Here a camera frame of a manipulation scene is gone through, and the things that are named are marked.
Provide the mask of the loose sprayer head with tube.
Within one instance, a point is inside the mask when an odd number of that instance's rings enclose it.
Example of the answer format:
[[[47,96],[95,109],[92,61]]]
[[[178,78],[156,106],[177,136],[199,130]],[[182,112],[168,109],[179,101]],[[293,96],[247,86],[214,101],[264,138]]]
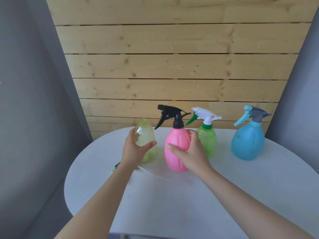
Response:
[[[115,172],[115,170],[119,167],[120,165],[120,162],[118,164],[116,164],[113,168],[112,168],[112,173]],[[145,169],[144,167],[141,167],[141,166],[138,166],[136,170],[142,170],[150,175],[152,175],[153,177],[156,177],[158,179],[162,179],[162,180],[165,180],[165,181],[170,181],[171,179],[170,178],[167,178],[167,177],[162,177],[160,175],[157,175],[155,173],[152,173],[151,171]]]

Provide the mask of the yellow-green translucent bottle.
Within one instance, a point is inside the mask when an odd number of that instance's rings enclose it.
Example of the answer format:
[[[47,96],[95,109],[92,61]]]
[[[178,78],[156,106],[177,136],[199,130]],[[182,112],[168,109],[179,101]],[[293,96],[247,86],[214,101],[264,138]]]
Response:
[[[136,133],[139,134],[136,144],[138,146],[144,146],[150,141],[155,141],[154,128],[149,124],[148,120],[142,118],[139,120]],[[146,152],[142,164],[152,163],[158,157],[158,147],[155,145],[149,151]]]

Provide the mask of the person's right hand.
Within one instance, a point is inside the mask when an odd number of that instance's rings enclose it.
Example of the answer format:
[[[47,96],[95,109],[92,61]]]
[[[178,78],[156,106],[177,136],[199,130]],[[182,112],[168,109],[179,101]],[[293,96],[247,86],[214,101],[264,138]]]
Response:
[[[195,130],[187,129],[190,134],[191,142],[187,152],[187,157],[182,160],[182,163],[194,173],[198,178],[202,179],[210,172],[214,172],[204,147],[198,137],[198,133]]]

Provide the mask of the green spray bottle white trigger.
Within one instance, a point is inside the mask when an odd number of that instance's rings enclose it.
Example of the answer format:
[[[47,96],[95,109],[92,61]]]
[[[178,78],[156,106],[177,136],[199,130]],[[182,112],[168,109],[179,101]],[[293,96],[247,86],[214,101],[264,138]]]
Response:
[[[204,108],[192,107],[191,109],[193,111],[193,116],[186,125],[191,124],[195,120],[203,120],[202,125],[197,129],[197,133],[208,159],[211,159],[214,156],[217,147],[217,135],[213,129],[213,121],[220,120],[222,117],[217,116]]]

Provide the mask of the person's left hand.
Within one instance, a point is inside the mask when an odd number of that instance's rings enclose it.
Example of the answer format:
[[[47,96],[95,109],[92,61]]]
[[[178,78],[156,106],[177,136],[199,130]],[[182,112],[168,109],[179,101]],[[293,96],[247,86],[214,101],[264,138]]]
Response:
[[[136,127],[133,127],[125,139],[122,150],[122,159],[119,168],[125,167],[135,170],[141,163],[146,153],[141,153],[136,142],[139,134],[136,133]]]

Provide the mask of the person's left forearm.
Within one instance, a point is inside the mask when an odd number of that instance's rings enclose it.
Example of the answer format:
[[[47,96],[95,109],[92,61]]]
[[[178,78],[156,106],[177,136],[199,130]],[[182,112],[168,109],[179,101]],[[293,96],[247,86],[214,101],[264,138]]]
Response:
[[[107,239],[134,165],[121,163],[54,239]]]

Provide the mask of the person's right forearm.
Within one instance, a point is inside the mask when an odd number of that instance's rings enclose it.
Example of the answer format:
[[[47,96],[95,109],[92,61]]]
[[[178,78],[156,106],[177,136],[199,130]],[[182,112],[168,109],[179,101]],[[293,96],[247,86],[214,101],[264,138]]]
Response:
[[[198,177],[249,239],[315,239],[230,182],[212,167],[203,169]]]

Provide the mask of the blue spray bottle grey trigger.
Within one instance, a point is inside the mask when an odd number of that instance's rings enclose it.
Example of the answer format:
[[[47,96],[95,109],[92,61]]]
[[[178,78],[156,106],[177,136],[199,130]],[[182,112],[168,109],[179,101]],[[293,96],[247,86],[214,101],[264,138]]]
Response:
[[[255,106],[246,105],[244,109],[244,115],[234,123],[234,126],[238,126],[248,119],[251,120],[234,134],[231,151],[242,160],[253,160],[259,156],[265,145],[262,121],[272,114]]]

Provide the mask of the pink spray bottle black trigger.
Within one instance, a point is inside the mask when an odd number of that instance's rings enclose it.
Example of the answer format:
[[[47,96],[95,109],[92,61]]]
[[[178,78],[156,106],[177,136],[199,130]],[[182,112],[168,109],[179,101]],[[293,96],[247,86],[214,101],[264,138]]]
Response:
[[[169,120],[171,118],[174,119],[173,128],[169,132],[165,140],[165,159],[167,165],[171,170],[175,172],[186,172],[188,171],[186,166],[182,163],[178,156],[176,156],[166,147],[166,145],[175,145],[182,151],[187,151],[189,149],[191,136],[184,128],[183,117],[190,115],[191,113],[186,113],[180,108],[163,104],[158,104],[157,108],[158,110],[161,110],[161,118],[154,128],[155,130],[159,128],[165,120]]]

